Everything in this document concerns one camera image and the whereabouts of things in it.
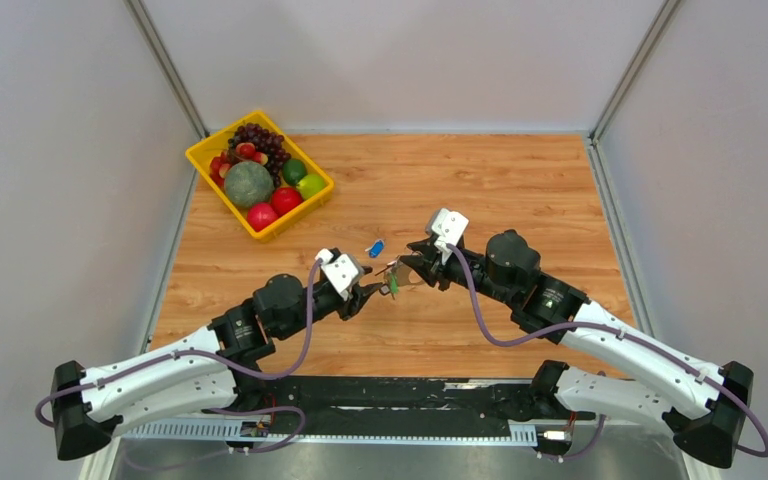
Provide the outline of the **silver keyring bunch with keys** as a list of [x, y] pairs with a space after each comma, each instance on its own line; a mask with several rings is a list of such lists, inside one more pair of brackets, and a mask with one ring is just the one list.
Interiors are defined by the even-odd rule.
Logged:
[[381, 270], [375, 273], [380, 276], [381, 286], [378, 292], [383, 296], [394, 298], [397, 293], [408, 287], [422, 286], [426, 282], [402, 259], [401, 256], [389, 261]]

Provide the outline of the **silver key with blue tag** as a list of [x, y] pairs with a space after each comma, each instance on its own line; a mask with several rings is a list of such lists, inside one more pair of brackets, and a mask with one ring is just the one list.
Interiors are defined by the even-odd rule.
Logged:
[[369, 258], [377, 258], [385, 248], [385, 241], [377, 239], [370, 247], [365, 249]]

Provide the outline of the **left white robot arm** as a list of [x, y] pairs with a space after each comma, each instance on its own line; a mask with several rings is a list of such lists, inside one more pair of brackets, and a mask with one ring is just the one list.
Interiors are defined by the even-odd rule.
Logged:
[[145, 424], [198, 411], [257, 412], [265, 381], [294, 373], [315, 322], [357, 315], [387, 283], [361, 284], [370, 268], [349, 255], [318, 260], [306, 281], [277, 274], [251, 297], [162, 348], [99, 367], [56, 367], [51, 391], [34, 408], [55, 435], [58, 459], [74, 460]]

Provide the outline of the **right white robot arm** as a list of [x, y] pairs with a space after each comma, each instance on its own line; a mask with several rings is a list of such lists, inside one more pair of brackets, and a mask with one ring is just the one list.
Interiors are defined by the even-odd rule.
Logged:
[[563, 410], [622, 418], [667, 432], [685, 454], [728, 469], [741, 451], [750, 419], [754, 373], [731, 361], [717, 365], [644, 334], [586, 293], [542, 272], [540, 254], [514, 230], [496, 234], [484, 253], [448, 244], [437, 234], [409, 244], [397, 269], [440, 290], [466, 288], [473, 303], [484, 295], [506, 305], [524, 336], [596, 357], [627, 374], [597, 377], [560, 361], [545, 361], [532, 381], [531, 403], [544, 417]]

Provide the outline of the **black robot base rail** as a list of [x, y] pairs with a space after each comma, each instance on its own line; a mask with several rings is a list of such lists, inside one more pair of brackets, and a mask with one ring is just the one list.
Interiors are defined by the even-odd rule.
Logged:
[[306, 435], [501, 437], [512, 422], [564, 425], [571, 413], [527, 380], [289, 376], [251, 381], [230, 412], [278, 407], [273, 432]]

